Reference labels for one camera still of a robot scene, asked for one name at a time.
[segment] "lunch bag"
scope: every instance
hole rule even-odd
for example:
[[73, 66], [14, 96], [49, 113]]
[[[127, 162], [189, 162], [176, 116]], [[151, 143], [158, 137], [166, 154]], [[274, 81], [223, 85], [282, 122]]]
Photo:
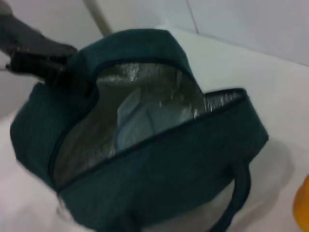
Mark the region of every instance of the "lunch bag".
[[202, 93], [166, 30], [112, 34], [66, 68], [77, 91], [38, 83], [11, 139], [17, 160], [73, 219], [98, 232], [139, 232], [210, 202], [234, 180], [211, 228], [226, 231], [250, 193], [249, 163], [268, 140], [247, 92]]

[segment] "yellow object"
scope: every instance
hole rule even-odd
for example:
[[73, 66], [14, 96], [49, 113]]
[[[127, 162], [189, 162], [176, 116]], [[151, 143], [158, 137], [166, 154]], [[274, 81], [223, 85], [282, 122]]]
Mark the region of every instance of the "yellow object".
[[309, 175], [297, 191], [293, 205], [293, 215], [303, 232], [309, 232]]

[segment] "white countertop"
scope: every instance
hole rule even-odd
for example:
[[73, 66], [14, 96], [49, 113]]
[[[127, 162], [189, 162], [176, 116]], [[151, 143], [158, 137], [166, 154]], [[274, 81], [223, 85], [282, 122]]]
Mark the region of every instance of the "white countertop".
[[[188, 32], [171, 32], [186, 51], [201, 88], [246, 88], [270, 135], [251, 164], [252, 191], [229, 231], [300, 231], [292, 203], [309, 173], [309, 67]], [[9, 137], [13, 117], [0, 119], [0, 231], [84, 231], [61, 221], [55, 214], [55, 195], [15, 162]], [[146, 230], [202, 232], [212, 223], [214, 211], [220, 215], [224, 210], [232, 188], [185, 217]]]

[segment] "bag handle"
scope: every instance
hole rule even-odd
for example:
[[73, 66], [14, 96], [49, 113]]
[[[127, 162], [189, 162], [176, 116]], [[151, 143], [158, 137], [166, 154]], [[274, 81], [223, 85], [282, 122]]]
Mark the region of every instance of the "bag handle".
[[244, 160], [237, 160], [231, 164], [235, 187], [232, 200], [219, 221], [210, 229], [210, 232], [225, 232], [230, 226], [234, 215], [245, 204], [251, 188], [249, 164]]

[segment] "insulated lunch bag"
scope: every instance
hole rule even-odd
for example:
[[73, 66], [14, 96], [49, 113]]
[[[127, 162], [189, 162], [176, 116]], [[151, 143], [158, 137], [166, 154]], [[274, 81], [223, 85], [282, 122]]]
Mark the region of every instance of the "insulated lunch bag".
[[211, 228], [225, 231], [249, 195], [249, 163], [268, 140], [247, 92], [202, 93], [165, 30], [115, 33], [66, 68], [76, 91], [38, 83], [11, 139], [17, 160], [74, 220], [98, 232], [139, 232], [210, 202], [234, 180]]

